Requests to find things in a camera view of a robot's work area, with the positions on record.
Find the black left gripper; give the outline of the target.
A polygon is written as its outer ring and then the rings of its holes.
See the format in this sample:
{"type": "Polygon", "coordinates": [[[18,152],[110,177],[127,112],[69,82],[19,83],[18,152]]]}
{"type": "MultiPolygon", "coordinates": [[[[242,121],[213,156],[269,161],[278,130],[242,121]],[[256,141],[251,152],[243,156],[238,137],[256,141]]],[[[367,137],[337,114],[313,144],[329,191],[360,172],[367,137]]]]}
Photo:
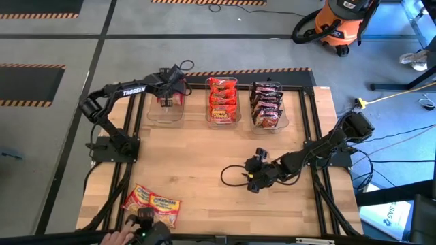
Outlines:
{"type": "Polygon", "coordinates": [[[171,68],[161,68],[159,72],[151,74],[150,87],[153,94],[160,98],[161,107],[172,107],[172,99],[175,93],[185,94],[185,74],[178,65],[171,68]]]}

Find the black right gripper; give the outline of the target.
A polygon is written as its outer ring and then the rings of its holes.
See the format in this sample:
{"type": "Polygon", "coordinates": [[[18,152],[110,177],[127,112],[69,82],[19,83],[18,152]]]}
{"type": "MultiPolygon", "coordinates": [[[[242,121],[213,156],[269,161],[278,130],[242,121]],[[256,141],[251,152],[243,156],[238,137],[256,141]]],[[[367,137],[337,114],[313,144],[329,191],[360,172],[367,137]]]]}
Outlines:
{"type": "Polygon", "coordinates": [[[255,154],[245,161],[247,173],[242,175],[248,180],[247,190],[252,193],[271,187],[279,177],[280,170],[277,166],[264,161],[267,156],[266,150],[257,148],[255,154]]]}

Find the clear plastic bin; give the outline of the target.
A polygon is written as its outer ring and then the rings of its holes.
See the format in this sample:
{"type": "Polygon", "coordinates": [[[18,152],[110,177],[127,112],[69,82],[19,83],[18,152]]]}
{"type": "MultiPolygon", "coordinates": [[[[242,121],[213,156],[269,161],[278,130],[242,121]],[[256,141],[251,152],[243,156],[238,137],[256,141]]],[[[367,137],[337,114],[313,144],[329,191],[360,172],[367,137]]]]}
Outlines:
{"type": "MultiPolygon", "coordinates": [[[[214,78],[224,78],[224,79],[234,79],[237,80],[236,78],[232,78],[232,77],[214,77],[214,78]]],[[[232,128],[236,128],[237,124],[239,123],[240,119],[241,119],[241,113],[240,113],[240,99],[239,99],[239,83],[237,82],[235,89],[237,90],[236,92],[236,96],[237,97],[237,109],[236,109],[236,121],[235,122],[231,122],[231,123],[213,123],[211,122],[210,119],[210,115],[209,115],[209,109],[210,109],[210,102],[209,102],[209,97],[210,97],[210,93],[211,93],[211,87],[209,85],[209,81],[208,79],[205,82],[206,85],[206,121],[209,125],[209,127],[211,129],[232,129],[232,128]]]]}
{"type": "Polygon", "coordinates": [[[155,123],[172,124],[182,119],[185,110],[185,97],[182,105],[173,105],[172,107],[161,107],[158,97],[151,97],[149,112],[147,118],[155,123]]]}
{"type": "Polygon", "coordinates": [[[253,88],[253,82],[249,85],[249,108],[250,108],[250,119],[251,119],[251,130],[256,133],[256,134],[275,134],[275,133],[280,133],[284,128],[286,128],[289,125],[289,120],[287,118],[287,115],[285,113],[285,105],[284,105],[284,90],[283,87],[280,90],[281,92],[283,92],[283,96],[282,98],[280,98],[282,100],[282,103],[280,105],[280,107],[278,109],[283,110],[283,113],[277,123],[276,127],[271,127],[271,128],[261,128],[261,127],[256,127],[253,123],[253,115],[255,114],[255,112],[257,111],[253,111],[252,110],[252,106],[254,105],[255,102],[258,102],[260,99],[262,100],[276,100],[275,97],[256,97],[255,99],[250,99],[250,95],[252,92],[254,91],[273,91],[272,89],[270,90],[255,90],[253,88]]]}

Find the black hazard-striped floor mat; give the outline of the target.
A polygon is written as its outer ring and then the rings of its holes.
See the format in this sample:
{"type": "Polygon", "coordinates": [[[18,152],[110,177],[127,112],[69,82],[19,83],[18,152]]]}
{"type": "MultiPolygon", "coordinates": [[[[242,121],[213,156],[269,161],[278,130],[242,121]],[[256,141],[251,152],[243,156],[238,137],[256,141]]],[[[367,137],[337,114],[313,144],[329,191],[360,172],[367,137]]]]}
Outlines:
{"type": "Polygon", "coordinates": [[[151,3],[266,6],[267,0],[151,0],[151,3]]]}
{"type": "Polygon", "coordinates": [[[84,0],[0,0],[0,19],[77,18],[84,0]]]}
{"type": "Polygon", "coordinates": [[[203,84],[210,77],[232,77],[239,84],[252,82],[279,82],[284,86],[316,86],[313,72],[308,67],[274,68],[274,69],[244,69],[227,71],[196,71],[185,74],[188,83],[203,84]]]}
{"type": "Polygon", "coordinates": [[[1,63],[0,107],[50,107],[65,70],[65,65],[1,63]]]}

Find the black handheld controller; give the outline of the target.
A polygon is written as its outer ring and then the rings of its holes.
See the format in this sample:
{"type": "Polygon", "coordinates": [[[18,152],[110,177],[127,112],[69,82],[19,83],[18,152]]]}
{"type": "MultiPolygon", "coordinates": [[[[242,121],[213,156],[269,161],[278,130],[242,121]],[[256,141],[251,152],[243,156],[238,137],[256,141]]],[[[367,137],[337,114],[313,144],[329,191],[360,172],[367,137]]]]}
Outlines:
{"type": "Polygon", "coordinates": [[[139,227],[126,245],[173,245],[169,228],[161,221],[155,222],[155,217],[153,208],[139,208],[137,214],[129,215],[125,223],[139,227]]]}

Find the white printed box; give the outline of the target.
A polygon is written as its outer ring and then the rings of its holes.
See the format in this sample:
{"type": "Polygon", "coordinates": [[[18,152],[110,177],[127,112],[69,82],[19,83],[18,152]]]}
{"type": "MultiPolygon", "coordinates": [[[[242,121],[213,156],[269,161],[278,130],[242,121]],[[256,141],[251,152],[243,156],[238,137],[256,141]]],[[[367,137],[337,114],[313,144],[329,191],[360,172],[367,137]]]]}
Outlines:
{"type": "Polygon", "coordinates": [[[403,238],[410,211],[411,204],[406,201],[362,206],[359,208],[362,221],[383,231],[396,240],[403,238]]]}

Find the black metal bar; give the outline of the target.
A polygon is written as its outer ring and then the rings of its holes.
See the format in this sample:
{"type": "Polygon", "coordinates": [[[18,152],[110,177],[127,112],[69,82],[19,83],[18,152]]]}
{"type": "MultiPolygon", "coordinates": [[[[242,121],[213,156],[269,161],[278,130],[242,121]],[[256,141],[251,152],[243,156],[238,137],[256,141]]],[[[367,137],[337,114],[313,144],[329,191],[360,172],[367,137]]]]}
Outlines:
{"type": "Polygon", "coordinates": [[[436,180],[425,180],[389,189],[359,193],[356,195],[356,202],[358,207],[373,206],[398,201],[410,201],[416,195],[436,199],[436,180]]]}

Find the person's hand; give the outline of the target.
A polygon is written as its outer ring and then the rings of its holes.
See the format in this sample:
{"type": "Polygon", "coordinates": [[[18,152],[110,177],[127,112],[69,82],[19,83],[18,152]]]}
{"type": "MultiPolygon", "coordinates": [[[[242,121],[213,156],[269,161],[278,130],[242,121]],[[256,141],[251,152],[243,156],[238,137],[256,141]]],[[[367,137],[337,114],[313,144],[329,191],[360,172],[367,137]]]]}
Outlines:
{"type": "Polygon", "coordinates": [[[99,245],[127,245],[134,237],[134,234],[129,229],[107,233],[99,245]]]}

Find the dark blue floor object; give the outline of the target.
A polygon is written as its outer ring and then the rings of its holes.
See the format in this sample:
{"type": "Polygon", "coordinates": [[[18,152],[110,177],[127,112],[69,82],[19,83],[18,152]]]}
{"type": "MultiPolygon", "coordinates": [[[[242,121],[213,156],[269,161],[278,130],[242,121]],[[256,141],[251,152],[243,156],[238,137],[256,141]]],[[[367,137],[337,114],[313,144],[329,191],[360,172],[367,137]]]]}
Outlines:
{"type": "Polygon", "coordinates": [[[15,150],[5,148],[0,146],[0,156],[2,157],[12,157],[14,159],[22,160],[23,157],[19,152],[16,152],[15,150]]]}

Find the black desk base bar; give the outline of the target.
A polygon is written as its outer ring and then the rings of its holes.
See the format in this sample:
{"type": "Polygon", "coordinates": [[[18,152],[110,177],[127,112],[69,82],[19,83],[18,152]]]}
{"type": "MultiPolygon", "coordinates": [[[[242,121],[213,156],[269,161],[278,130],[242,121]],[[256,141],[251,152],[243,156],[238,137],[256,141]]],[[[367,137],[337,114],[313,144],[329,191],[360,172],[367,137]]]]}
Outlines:
{"type": "Polygon", "coordinates": [[[436,66],[432,66],[421,76],[418,76],[415,80],[408,84],[370,84],[369,88],[372,91],[424,91],[430,93],[436,93],[436,66]]]}

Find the black overhead beam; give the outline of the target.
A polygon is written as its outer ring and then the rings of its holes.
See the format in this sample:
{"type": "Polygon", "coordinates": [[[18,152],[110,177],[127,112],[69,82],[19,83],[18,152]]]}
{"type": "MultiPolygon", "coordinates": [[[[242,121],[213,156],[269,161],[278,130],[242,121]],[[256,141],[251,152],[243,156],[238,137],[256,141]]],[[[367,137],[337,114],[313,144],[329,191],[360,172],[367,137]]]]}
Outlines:
{"type": "MultiPolygon", "coordinates": [[[[100,242],[107,231],[77,231],[71,233],[52,233],[0,238],[0,245],[90,245],[100,242]]],[[[250,235],[187,235],[172,234],[172,241],[196,241],[225,244],[237,242],[270,242],[296,244],[293,236],[250,236],[250,235]]],[[[323,235],[318,239],[334,240],[336,245],[420,245],[407,242],[374,240],[366,236],[323,235]]]]}

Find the orange shop vacuum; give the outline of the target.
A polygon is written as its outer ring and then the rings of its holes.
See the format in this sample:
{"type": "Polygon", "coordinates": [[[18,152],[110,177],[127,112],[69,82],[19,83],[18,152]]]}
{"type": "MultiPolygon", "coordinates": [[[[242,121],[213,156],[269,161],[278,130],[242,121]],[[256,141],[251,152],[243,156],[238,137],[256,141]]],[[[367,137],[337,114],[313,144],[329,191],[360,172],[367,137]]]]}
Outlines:
{"type": "Polygon", "coordinates": [[[381,0],[326,0],[324,7],[315,17],[317,33],[332,29],[321,38],[323,45],[336,49],[339,57],[349,54],[349,45],[362,36],[380,5],[381,0]]]}

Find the silver metal bracket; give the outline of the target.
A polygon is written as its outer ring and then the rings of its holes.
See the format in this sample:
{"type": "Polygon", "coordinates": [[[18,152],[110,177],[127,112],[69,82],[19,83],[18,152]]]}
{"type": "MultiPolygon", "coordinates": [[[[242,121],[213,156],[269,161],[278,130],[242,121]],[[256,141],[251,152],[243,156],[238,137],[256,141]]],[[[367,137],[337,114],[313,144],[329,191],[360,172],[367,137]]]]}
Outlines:
{"type": "Polygon", "coordinates": [[[325,240],[318,238],[296,238],[296,243],[306,245],[336,245],[334,240],[325,240]]]}

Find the black aluminium table frame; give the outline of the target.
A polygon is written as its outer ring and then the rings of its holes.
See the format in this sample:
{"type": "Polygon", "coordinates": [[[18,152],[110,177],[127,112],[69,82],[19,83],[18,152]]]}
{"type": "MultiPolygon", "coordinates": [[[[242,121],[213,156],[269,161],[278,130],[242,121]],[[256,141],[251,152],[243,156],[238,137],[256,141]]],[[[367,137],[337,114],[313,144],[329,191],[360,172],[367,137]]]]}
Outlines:
{"type": "Polygon", "coordinates": [[[337,120],[330,89],[288,88],[284,105],[289,125],[275,134],[254,133],[248,92],[241,91],[239,99],[242,117],[232,129],[209,127],[203,90],[187,98],[178,122],[160,124],[143,118],[130,187],[140,184],[181,201],[176,234],[317,237],[332,233],[334,221],[315,194],[309,167],[288,186],[274,184],[256,194],[244,186],[242,175],[243,163],[257,148],[275,159],[326,135],[337,120]]]}

